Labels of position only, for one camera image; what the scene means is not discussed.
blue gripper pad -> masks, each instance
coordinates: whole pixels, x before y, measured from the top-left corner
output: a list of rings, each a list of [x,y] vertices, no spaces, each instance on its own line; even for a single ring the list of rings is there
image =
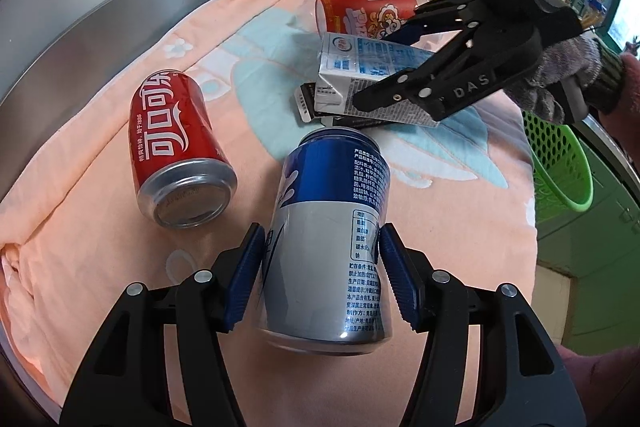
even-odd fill
[[[249,232],[247,232],[242,241],[242,245],[233,251],[239,257],[239,260],[236,270],[226,287],[225,313],[223,315],[224,327],[229,331],[231,331],[236,323],[240,322],[244,316],[246,305],[251,296],[251,290],[254,287],[255,278],[260,269],[264,248],[264,229],[257,225],[249,229]]]
[[[380,229],[378,248],[402,319],[415,330],[420,321],[420,276],[392,224]]]

blue and white can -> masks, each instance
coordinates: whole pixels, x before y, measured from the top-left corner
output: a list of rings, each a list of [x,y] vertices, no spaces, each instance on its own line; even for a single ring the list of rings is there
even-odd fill
[[[390,173],[360,131],[313,131],[285,160],[262,262],[260,327],[272,344],[369,353],[391,336],[378,263]]]

metal bolt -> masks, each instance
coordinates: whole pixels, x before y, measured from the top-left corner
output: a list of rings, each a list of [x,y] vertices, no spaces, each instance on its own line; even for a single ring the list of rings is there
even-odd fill
[[[209,282],[213,274],[209,270],[200,270],[193,276],[196,282]]]
[[[127,286],[127,294],[134,297],[136,295],[140,295],[143,289],[144,288],[142,284],[140,284],[139,282],[134,282],[133,284]]]
[[[433,272],[433,275],[431,275],[431,278],[435,282],[439,282],[441,284],[446,284],[451,280],[449,272],[445,272],[444,270],[436,270],[435,272]]]
[[[513,284],[503,284],[500,291],[507,297],[515,297],[518,294],[518,289]]]

towel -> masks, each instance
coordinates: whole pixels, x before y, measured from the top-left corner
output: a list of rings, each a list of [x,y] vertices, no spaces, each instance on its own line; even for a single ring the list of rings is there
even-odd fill
[[[318,73],[316,0],[211,0],[104,86],[32,158],[0,203],[0,319],[24,367],[62,404],[84,352],[123,289],[181,282],[236,247],[252,221],[268,227],[285,156],[318,124],[296,117],[293,90]],[[127,138],[142,80],[185,71],[203,90],[214,134],[238,174],[217,219],[167,230],[140,214]],[[368,131],[390,165],[387,220],[407,247],[467,285],[512,282],[530,298],[536,263],[530,149],[503,93],[435,128]],[[269,346],[255,299],[220,335],[247,425],[398,425],[426,335],[392,303],[393,338],[370,355],[334,358]],[[175,331],[166,338],[174,416],[188,421]],[[460,419],[478,372],[472,328]]]

gray glove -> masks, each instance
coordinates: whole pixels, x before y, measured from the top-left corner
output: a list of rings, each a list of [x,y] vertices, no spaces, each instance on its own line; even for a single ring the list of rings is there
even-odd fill
[[[547,86],[574,77],[580,89],[585,91],[596,81],[601,70],[599,45],[580,35],[547,48],[534,76],[505,87],[504,92],[521,109],[542,120],[561,124],[564,123],[564,109]]]

